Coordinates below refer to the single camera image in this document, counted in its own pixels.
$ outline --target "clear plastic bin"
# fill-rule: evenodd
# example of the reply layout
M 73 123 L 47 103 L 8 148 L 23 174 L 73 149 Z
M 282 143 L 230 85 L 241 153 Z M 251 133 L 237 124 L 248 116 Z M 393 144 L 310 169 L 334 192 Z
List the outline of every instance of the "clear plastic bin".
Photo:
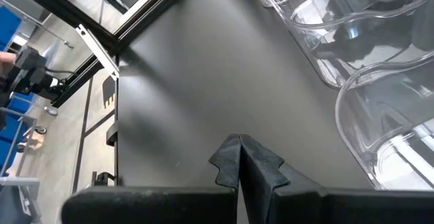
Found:
M 434 188 L 434 52 L 358 70 L 339 91 L 340 136 L 377 189 Z
M 434 50 L 434 0 L 261 0 L 273 6 L 321 78 L 341 87 L 377 62 Z

